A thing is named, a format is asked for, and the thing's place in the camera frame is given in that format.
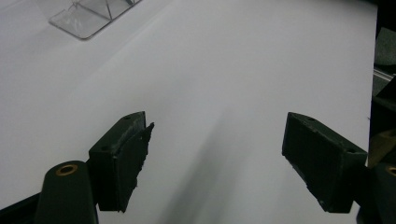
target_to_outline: brass screw hole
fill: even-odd
[[[77,170],[78,166],[75,164],[64,165],[56,171],[56,175],[71,175]]]
[[[394,166],[388,166],[388,173],[390,173],[391,175],[396,176],[396,167]]]

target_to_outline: white table surface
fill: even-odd
[[[302,113],[367,149],[376,7],[343,0],[144,0],[94,39],[0,3],[0,208],[122,116],[154,121],[127,212],[100,223],[355,223],[281,156]]]

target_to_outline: white surface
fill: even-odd
[[[0,6],[0,208],[145,110],[138,188],[101,223],[355,223],[357,206],[322,212],[281,146],[293,111],[367,148],[374,6],[145,0],[88,42],[32,1]]]

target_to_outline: clear plastic object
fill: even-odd
[[[35,0],[49,23],[89,39],[141,0]]]

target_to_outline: transparent plastic container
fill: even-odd
[[[49,23],[89,39],[141,0],[35,0]]]

